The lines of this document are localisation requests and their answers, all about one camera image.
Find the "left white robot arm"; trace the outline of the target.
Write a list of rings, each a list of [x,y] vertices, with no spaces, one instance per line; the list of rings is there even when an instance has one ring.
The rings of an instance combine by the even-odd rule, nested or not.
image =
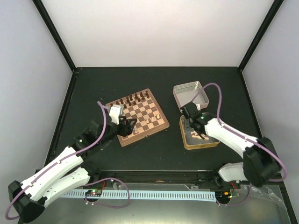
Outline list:
[[[89,128],[47,166],[22,182],[11,182],[8,186],[9,207],[17,211],[17,219],[30,223],[65,193],[77,187],[96,186],[107,181],[100,178],[100,170],[89,158],[117,135],[129,136],[136,122],[136,119],[119,116],[116,122],[104,118],[101,124],[95,118]]]

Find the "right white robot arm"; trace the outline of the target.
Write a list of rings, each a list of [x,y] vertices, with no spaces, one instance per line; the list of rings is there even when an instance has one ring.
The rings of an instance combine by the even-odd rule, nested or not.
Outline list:
[[[270,139],[246,135],[225,124],[215,115],[209,112],[202,113],[193,102],[182,106],[180,111],[201,138],[202,135],[212,137],[242,158],[242,162],[222,166],[212,177],[214,186],[223,188],[230,181],[248,181],[261,187],[265,182],[278,181],[274,177],[283,165],[274,154],[274,146]]]

